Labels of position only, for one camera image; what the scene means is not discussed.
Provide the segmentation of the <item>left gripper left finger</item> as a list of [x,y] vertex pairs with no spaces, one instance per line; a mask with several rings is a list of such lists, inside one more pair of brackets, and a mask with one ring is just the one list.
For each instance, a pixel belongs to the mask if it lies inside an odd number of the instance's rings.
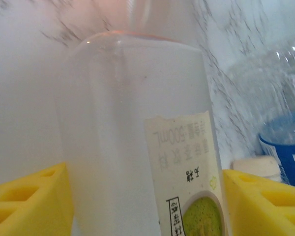
[[0,184],[0,236],[69,236],[73,216],[65,163]]

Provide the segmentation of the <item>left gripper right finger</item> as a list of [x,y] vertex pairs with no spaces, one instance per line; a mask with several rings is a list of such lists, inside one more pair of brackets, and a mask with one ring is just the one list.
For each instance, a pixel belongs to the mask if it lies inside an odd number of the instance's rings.
[[223,170],[232,236],[295,236],[295,187]]

